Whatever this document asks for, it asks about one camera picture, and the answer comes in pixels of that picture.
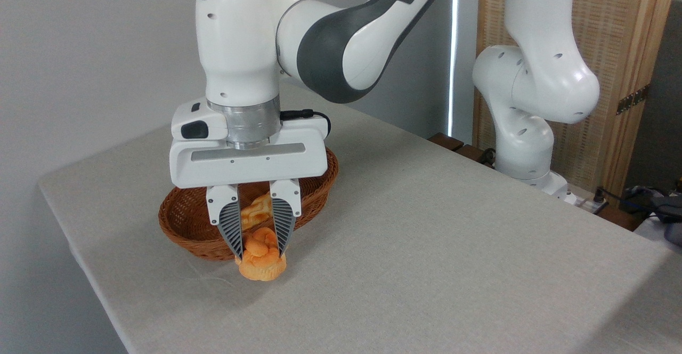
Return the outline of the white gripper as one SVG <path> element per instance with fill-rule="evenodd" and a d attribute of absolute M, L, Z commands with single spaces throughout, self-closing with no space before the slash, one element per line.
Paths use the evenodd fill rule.
<path fill-rule="evenodd" d="M 178 106 L 172 120 L 171 180 L 180 188 L 207 187 L 210 221 L 239 260 L 243 256 L 239 193 L 237 186 L 227 184 L 271 181 L 274 230 L 282 256 L 302 213 L 298 178 L 327 171 L 327 130 L 321 116 L 286 120 L 269 143 L 239 150 L 228 145 L 226 118 L 210 109 L 206 100 L 190 101 Z"/>

